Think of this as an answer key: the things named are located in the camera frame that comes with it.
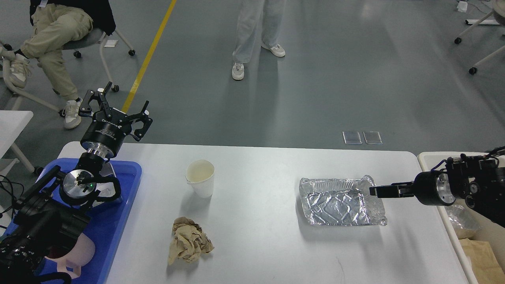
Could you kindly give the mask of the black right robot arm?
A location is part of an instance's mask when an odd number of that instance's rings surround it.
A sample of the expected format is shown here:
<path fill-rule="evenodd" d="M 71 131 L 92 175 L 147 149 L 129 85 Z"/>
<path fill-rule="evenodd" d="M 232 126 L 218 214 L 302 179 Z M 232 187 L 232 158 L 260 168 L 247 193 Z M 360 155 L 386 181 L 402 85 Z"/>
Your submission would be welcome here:
<path fill-rule="evenodd" d="M 499 157 L 504 147 L 482 155 L 465 153 L 447 157 L 410 182 L 370 187 L 377 198 L 409 198 L 423 205 L 450 206 L 461 199 L 474 212 L 501 227 L 505 226 L 505 170 Z"/>

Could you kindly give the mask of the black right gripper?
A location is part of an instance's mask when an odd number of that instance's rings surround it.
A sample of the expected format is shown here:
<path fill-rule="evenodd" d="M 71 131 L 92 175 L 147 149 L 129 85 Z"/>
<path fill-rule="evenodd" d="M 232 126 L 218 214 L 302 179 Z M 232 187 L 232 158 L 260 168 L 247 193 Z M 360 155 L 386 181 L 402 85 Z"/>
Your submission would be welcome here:
<path fill-rule="evenodd" d="M 451 192 L 449 177 L 442 171 L 419 173 L 414 182 L 396 182 L 391 185 L 369 187 L 377 198 L 409 198 L 415 196 L 428 206 L 450 206 L 456 201 Z"/>

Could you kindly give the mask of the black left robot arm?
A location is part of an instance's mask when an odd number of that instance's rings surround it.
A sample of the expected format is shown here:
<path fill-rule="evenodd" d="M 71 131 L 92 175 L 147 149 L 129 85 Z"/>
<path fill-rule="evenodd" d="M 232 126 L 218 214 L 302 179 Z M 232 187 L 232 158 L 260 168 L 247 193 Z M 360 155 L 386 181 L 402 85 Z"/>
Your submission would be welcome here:
<path fill-rule="evenodd" d="M 41 284 L 55 279 L 71 283 L 67 272 L 36 275 L 45 258 L 60 258 L 78 247 L 78 239 L 90 222 L 87 212 L 94 204 L 117 201 L 122 195 L 119 179 L 103 176 L 103 166 L 115 158 L 125 137 L 140 141 L 153 119 L 146 101 L 141 111 L 128 115 L 109 106 L 111 88 L 88 90 L 78 109 L 90 117 L 90 127 L 81 139 L 85 152 L 76 166 L 63 172 L 56 165 L 15 201 L 15 230 L 1 242 L 1 283 Z"/>

